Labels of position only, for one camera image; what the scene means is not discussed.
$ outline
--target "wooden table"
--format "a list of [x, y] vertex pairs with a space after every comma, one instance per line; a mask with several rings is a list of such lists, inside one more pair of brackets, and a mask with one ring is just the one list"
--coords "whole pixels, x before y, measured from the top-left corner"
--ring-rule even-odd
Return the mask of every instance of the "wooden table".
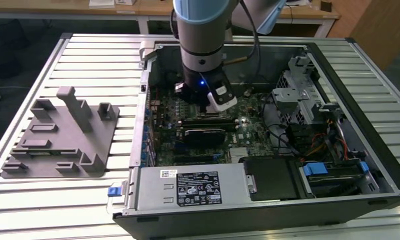
[[[148, 21], [166, 21], [172, 10], [172, 0], [137, 0], [134, 5], [114, 5], [114, 8], [89, 9], [89, 0], [0, 0], [0, 18], [66, 19], [66, 20], [136, 20], [141, 34], [149, 34]], [[320, 25], [316, 37], [325, 37], [337, 12], [297, 6], [281, 11], [279, 24]]]

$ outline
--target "red wire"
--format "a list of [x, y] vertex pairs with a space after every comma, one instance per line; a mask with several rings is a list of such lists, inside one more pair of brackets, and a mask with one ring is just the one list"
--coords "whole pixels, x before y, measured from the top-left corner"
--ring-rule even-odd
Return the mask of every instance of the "red wire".
[[317, 133], [316, 135], [313, 135], [312, 140], [311, 140], [311, 147], [315, 146], [316, 137], [323, 136], [323, 135], [327, 135], [327, 134], [325, 133]]
[[348, 160], [348, 146], [347, 146], [347, 143], [340, 138], [336, 138], [336, 139], [341, 142], [341, 145], [344, 147], [344, 159]]

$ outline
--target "white table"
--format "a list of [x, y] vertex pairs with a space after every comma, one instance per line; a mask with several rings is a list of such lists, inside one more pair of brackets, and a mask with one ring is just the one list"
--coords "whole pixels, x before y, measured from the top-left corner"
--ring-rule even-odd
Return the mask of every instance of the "white table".
[[[74, 86], [78, 99], [89, 105], [109, 102], [120, 106], [117, 127], [110, 145], [106, 172], [96, 178], [0, 177], [0, 240], [9, 239], [106, 239], [130, 240], [114, 224], [112, 213], [120, 212], [122, 199], [109, 208], [108, 187], [128, 178], [130, 146], [141, 80], [140, 46], [142, 41], [172, 41], [169, 35], [73, 34], [58, 40], [38, 78], [21, 103], [0, 141], [0, 169], [30, 118], [36, 98], [54, 97], [60, 86]], [[234, 41], [252, 41], [233, 37]], [[315, 42], [372, 125], [400, 163], [400, 92], [355, 43], [336, 38], [261, 37], [262, 42]], [[323, 88], [335, 99], [328, 88]], [[339, 225], [297, 227], [190, 239], [397, 239], [400, 240], [400, 206], [368, 213]]]

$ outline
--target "warning label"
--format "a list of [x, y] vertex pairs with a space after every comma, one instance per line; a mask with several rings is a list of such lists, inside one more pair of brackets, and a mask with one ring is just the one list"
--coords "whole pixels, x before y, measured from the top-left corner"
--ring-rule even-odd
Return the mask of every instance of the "warning label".
[[222, 203], [217, 171], [176, 174], [176, 189], [180, 207]]

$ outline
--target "sticker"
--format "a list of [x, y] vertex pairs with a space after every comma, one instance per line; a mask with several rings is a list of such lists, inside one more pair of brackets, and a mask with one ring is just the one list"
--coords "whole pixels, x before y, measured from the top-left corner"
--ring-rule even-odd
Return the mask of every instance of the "sticker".
[[134, 14], [134, 11], [116, 11], [117, 14]]
[[176, 178], [178, 171], [176, 169], [160, 170], [160, 178]]
[[180, 207], [221, 204], [218, 172], [208, 171], [176, 174], [176, 197]]

